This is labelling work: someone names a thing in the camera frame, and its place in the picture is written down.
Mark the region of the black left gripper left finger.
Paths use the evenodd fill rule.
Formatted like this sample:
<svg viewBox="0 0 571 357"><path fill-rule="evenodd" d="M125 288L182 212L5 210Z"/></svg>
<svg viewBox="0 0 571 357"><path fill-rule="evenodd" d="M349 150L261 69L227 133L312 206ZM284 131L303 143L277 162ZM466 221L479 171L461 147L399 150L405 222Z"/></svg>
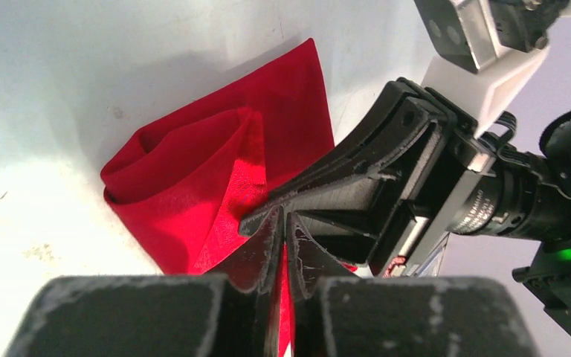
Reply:
<svg viewBox="0 0 571 357"><path fill-rule="evenodd" d="M67 276L31 301L7 356L277 356L284 214L201 275Z"/></svg>

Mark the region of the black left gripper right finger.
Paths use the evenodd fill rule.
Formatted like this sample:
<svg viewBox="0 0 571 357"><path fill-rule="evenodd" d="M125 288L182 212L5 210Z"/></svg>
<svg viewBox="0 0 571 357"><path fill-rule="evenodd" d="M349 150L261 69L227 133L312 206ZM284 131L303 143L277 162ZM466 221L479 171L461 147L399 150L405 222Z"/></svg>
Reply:
<svg viewBox="0 0 571 357"><path fill-rule="evenodd" d="M285 221L295 356L536 356L507 290L481 277L361 278Z"/></svg>

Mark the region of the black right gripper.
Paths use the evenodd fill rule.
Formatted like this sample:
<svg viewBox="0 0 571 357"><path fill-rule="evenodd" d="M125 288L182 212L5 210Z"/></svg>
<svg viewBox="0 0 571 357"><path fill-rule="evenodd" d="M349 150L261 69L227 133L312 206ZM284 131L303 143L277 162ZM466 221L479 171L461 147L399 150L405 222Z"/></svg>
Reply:
<svg viewBox="0 0 571 357"><path fill-rule="evenodd" d="M548 252L571 249L571 194L558 186L546 158L508 143L516 119L504 112L501 136L483 134L497 157L480 175L460 171L445 154L415 201L405 200L455 125L452 103L431 88L388 82L360 123L330 152L271 190L244 216L249 237L268 211L290 206L329 253L369 264L376 277L427 273L445 247L444 233L542 242Z"/></svg>

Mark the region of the red cloth napkin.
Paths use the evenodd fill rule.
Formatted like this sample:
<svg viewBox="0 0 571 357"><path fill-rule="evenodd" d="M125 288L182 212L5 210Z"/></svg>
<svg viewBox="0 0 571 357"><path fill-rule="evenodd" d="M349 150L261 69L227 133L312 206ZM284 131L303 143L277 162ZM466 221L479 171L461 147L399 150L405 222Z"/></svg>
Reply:
<svg viewBox="0 0 571 357"><path fill-rule="evenodd" d="M201 274L244 243L244 215L334 145L307 39L138 129L101 170L104 199L164 273Z"/></svg>

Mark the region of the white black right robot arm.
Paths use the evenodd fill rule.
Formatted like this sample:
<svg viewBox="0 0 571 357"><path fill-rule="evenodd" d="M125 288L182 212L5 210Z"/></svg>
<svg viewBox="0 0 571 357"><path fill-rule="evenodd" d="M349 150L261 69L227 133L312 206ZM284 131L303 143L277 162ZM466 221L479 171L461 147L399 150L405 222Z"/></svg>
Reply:
<svg viewBox="0 0 571 357"><path fill-rule="evenodd" d="M512 276L571 336L571 111L541 136L542 153L519 152L506 128L475 136L477 122L433 89L391 81L334 149L245 216L254 234L277 205L343 263L376 277L432 271L446 233L539 242Z"/></svg>

